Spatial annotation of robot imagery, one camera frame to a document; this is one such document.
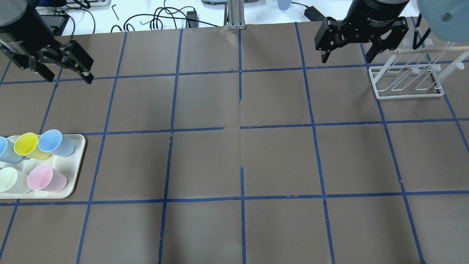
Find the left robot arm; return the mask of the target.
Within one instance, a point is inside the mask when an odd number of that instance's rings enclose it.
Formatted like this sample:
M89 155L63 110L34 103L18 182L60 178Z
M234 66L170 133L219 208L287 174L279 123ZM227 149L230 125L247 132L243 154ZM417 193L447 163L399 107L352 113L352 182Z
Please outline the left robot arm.
M56 40L52 28L36 10L38 3L37 0L1 1L1 54L19 69L30 70L47 82L55 77L47 65L58 65L91 84L94 60L76 40L65 44Z

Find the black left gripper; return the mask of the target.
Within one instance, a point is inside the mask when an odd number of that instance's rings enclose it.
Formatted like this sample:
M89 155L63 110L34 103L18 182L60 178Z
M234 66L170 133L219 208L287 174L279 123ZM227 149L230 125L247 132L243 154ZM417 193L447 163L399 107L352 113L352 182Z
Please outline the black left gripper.
M54 73L47 65L72 70L89 85L93 81L94 60L76 40L65 45L54 37L27 37L25 40L1 40L1 43L1 52L14 65L40 75L47 82L54 79Z

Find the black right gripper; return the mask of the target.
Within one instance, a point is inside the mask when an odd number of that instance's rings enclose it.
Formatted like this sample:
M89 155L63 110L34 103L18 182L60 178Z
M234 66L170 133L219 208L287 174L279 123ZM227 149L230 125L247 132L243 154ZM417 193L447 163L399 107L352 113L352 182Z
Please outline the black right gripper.
M350 43L371 43L366 53L366 62L384 50L395 50L409 31L405 17L378 23L365 20L364 23L352 23L347 20L335 20L326 17L315 36L315 48L321 51L322 63L327 63L333 50Z

